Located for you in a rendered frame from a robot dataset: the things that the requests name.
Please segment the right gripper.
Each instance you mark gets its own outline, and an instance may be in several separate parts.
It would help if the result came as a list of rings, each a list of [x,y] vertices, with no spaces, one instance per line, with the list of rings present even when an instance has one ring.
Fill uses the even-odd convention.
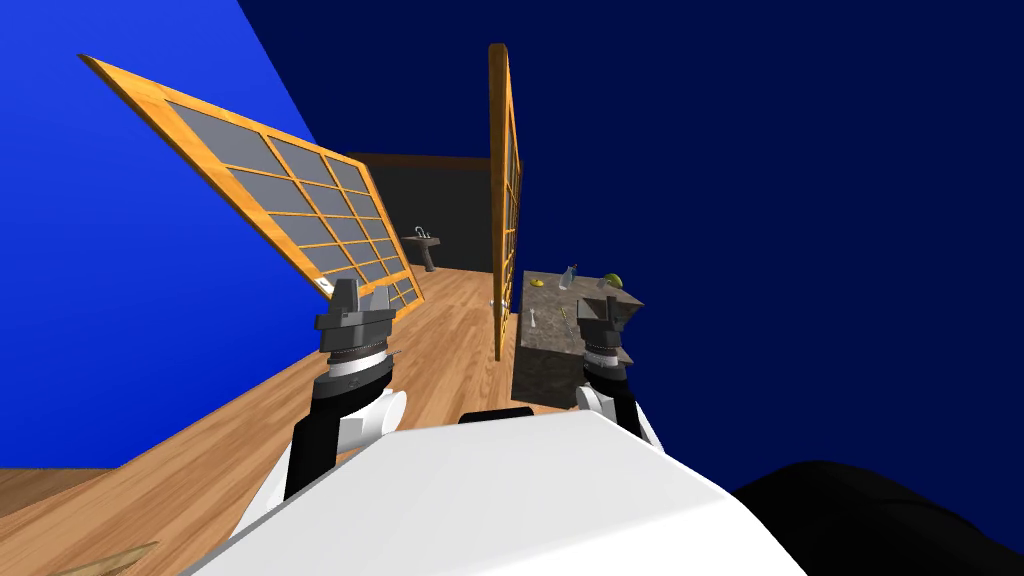
[[[605,298],[579,298],[575,304],[575,317],[585,348],[588,351],[615,351],[620,348],[625,320],[630,320],[638,310],[640,310],[640,303],[635,299],[627,299],[625,296],[608,296],[607,300]]]

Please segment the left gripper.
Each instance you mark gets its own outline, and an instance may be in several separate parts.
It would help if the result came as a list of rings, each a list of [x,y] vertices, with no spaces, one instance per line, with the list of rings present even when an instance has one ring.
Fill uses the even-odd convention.
[[[319,351],[341,353],[372,347],[392,334],[396,312],[391,307],[391,286],[378,286],[366,296],[359,311],[359,285],[355,279],[338,279],[330,300],[330,314],[317,315]]]

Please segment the grey stone table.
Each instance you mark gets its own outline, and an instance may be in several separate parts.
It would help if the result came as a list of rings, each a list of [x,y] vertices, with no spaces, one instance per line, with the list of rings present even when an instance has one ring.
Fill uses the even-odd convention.
[[[563,291],[558,288],[560,276],[536,271],[523,273],[511,399],[556,409],[571,409],[577,406],[577,387],[585,382],[584,341],[577,325],[577,300],[625,296],[638,301],[640,308],[643,303],[595,277],[578,276],[573,286]],[[544,286],[531,286],[534,279],[542,280]],[[559,306],[568,316],[573,336],[566,330]],[[530,327],[529,308],[535,308],[536,328]]]

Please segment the wooden glazed door leaf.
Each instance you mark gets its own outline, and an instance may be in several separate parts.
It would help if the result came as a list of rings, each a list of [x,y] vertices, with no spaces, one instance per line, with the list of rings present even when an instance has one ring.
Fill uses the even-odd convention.
[[[515,276],[517,220],[522,169],[518,151],[508,49],[502,43],[488,48],[490,210],[494,360],[502,360],[511,315]],[[504,313],[500,301],[509,302]]]
[[[424,302],[368,167],[88,55],[80,57],[325,296],[326,278],[359,293],[391,286],[403,319]]]

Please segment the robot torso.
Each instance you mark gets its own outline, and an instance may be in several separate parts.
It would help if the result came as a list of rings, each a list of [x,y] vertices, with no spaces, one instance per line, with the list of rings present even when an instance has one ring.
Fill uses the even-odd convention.
[[[737,499],[591,411],[393,431],[181,576],[805,576]]]

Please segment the dark pedestal sink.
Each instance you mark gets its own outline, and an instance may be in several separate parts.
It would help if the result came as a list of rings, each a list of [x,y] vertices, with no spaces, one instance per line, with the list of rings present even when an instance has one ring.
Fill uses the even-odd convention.
[[[416,227],[413,236],[401,237],[400,240],[420,252],[426,272],[434,272],[436,270],[430,254],[430,248],[441,243],[439,238],[433,237],[423,227]]]

